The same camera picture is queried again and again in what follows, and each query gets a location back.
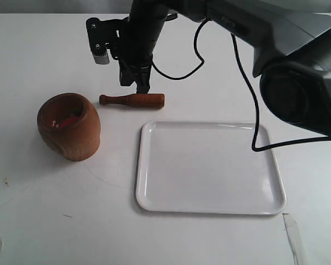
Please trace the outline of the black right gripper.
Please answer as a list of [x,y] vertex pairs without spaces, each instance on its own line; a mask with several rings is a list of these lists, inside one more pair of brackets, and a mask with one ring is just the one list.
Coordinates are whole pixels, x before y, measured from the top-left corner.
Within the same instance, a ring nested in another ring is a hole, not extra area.
[[121,31],[124,54],[119,59],[121,86],[134,83],[131,69],[139,69],[135,76],[136,93],[148,94],[150,90],[153,50],[170,8],[163,1],[133,1],[126,28]]

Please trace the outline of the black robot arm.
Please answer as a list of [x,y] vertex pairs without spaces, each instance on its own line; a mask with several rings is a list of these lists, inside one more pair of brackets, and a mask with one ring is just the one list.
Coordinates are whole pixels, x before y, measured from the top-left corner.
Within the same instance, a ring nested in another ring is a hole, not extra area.
[[170,10],[212,21],[254,49],[266,107],[280,120],[331,140],[331,16],[261,1],[134,1],[118,41],[120,82],[148,82]]

